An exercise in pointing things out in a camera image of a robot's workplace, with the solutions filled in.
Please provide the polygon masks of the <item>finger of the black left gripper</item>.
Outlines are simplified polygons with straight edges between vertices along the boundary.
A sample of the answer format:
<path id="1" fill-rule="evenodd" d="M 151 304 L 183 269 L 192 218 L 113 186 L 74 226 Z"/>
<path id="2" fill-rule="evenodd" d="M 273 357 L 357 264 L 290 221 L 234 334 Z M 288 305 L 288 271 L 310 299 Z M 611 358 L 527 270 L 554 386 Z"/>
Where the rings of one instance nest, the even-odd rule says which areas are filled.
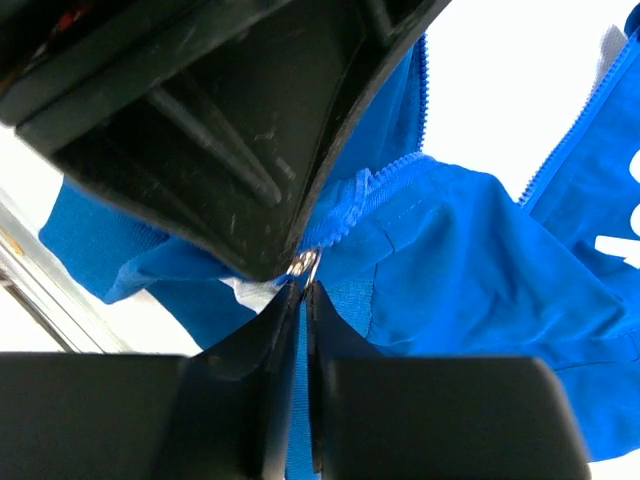
<path id="1" fill-rule="evenodd" d="M 5 1 L 1 122 L 252 280 L 291 263 L 353 129 L 442 1 Z"/>

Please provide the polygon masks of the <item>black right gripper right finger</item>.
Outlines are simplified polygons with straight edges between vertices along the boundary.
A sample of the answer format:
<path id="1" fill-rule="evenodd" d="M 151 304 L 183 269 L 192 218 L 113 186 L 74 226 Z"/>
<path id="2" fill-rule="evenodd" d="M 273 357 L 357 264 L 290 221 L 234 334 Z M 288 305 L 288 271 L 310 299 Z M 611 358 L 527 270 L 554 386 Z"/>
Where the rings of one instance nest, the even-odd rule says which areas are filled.
<path id="1" fill-rule="evenodd" d="M 530 357 L 390 357 L 307 291 L 313 466 L 324 479 L 587 479 L 566 394 Z"/>

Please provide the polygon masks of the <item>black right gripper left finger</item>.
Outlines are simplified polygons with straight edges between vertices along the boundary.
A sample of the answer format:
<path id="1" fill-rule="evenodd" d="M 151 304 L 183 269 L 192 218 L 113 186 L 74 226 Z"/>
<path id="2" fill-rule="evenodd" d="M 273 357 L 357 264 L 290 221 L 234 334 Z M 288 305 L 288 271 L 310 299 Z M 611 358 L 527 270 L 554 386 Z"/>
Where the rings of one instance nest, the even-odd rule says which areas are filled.
<path id="1" fill-rule="evenodd" d="M 3 354 L 2 477 L 283 478 L 299 297 L 194 357 Z"/>

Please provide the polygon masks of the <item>blue white red hooded jacket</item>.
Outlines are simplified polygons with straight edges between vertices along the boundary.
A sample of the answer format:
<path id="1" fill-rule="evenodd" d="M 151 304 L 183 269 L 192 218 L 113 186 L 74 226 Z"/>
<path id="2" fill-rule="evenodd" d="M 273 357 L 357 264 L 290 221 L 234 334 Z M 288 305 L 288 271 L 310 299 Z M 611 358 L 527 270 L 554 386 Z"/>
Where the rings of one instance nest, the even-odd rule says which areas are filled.
<path id="1" fill-rule="evenodd" d="M 597 461 L 639 449 L 639 2 L 609 34 L 603 62 L 627 46 L 517 203 L 494 176 L 417 153 L 423 35 L 344 146 L 300 245 L 322 250 L 317 279 L 384 353 L 542 358 Z M 282 281 L 234 278 L 67 178 L 39 239 L 104 303 L 146 289 L 201 345 Z"/>

